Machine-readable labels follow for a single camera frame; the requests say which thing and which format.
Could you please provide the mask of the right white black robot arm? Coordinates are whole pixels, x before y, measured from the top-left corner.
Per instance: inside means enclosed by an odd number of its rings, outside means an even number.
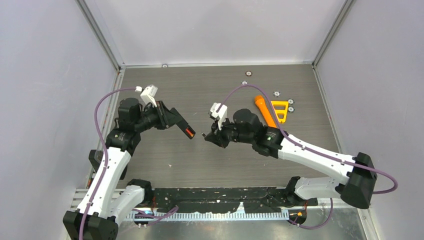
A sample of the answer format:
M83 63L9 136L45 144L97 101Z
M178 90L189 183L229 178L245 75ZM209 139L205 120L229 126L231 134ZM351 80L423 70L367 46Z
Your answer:
M352 156L307 143L277 127L263 125L247 108L237 110L230 121L227 107L214 103L209 116L214 122L210 133L204 135L207 142L221 148L230 142L250 144L262 156L292 161L326 175L292 177L285 192L291 205L313 198L335 198L358 209L370 207L377 174L370 170L374 164L368 154Z

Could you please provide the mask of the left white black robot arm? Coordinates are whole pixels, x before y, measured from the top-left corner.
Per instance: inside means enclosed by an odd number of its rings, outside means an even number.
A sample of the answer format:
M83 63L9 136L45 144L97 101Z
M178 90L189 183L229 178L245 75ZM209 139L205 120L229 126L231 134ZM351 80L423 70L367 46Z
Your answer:
M126 173L128 163L141 141L141 133L155 128L166 130L174 125L193 139L195 131L175 109L162 101L143 109L136 98L122 100L115 127L105 140L102 159L94 180L76 210L68 210L63 224L73 240L115 240L119 226L133 209L153 202L152 185L147 180L132 179L116 199L113 194Z

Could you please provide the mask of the black remote control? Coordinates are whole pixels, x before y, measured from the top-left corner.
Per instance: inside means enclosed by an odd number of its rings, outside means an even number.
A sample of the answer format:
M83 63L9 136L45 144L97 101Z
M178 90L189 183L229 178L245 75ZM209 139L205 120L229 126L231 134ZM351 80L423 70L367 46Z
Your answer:
M196 132L194 131L194 129L189 125L189 123L175 108L172 108L170 111L180 118L180 120L177 121L176 125L190 140L193 139L196 135Z

